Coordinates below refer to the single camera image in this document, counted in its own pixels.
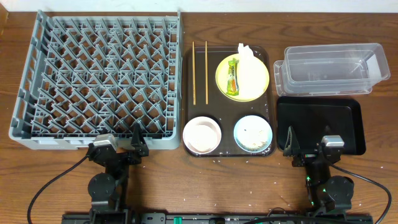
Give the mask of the rice and food scraps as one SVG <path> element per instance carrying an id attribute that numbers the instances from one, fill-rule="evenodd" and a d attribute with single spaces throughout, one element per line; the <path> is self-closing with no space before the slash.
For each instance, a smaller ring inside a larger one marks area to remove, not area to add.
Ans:
<path id="1" fill-rule="evenodd" d="M 263 129 L 244 129 L 239 141 L 248 151 L 259 151 L 269 143 L 267 131 Z"/>

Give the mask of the white paper napkin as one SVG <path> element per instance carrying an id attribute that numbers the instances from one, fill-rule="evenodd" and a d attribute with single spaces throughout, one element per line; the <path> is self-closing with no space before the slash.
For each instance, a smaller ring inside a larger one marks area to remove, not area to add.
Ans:
<path id="1" fill-rule="evenodd" d="M 239 95 L 245 100 L 249 100 L 260 95 L 264 89 L 262 63 L 258 62 L 249 46 L 244 46 L 243 43 L 238 45 L 238 54 Z"/>

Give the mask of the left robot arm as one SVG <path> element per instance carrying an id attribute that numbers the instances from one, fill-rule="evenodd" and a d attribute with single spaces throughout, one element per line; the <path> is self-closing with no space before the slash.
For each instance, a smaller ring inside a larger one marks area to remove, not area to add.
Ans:
<path id="1" fill-rule="evenodd" d="M 142 162 L 149 155 L 149 149 L 139 124 L 132 129 L 132 149 L 118 152 L 118 143 L 112 134 L 101 134 L 89 144 L 89 161 L 105 168 L 95 175 L 88 184 L 92 210 L 96 213 L 116 212 L 126 207 L 129 168 Z"/>

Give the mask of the light blue bowl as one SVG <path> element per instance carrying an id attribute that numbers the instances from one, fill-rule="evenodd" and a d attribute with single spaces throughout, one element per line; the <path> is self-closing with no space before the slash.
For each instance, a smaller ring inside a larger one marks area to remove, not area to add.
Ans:
<path id="1" fill-rule="evenodd" d="M 273 133 L 268 121 L 260 116 L 247 115 L 237 121 L 233 136 L 236 144 L 248 153 L 267 153 L 271 150 Z"/>

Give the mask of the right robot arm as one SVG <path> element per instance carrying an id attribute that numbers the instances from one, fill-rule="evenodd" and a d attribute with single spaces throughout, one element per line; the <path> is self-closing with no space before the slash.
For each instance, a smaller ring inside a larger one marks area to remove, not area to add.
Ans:
<path id="1" fill-rule="evenodd" d="M 304 167 L 309 201 L 313 209 L 309 215 L 343 215 L 351 209 L 354 182 L 349 177 L 332 176 L 330 167 L 341 159 L 344 141 L 339 135 L 323 136 L 315 149 L 302 149 L 293 127 L 288 128 L 283 151 L 292 157 L 294 167 Z"/>

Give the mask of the green orange snack wrapper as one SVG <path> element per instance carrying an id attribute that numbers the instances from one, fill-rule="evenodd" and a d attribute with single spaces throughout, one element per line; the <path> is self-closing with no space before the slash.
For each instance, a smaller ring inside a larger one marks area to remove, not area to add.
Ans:
<path id="1" fill-rule="evenodd" d="M 228 62 L 228 81 L 227 81 L 227 95 L 239 95 L 239 87 L 237 81 L 237 65 L 239 60 L 233 58 Z"/>

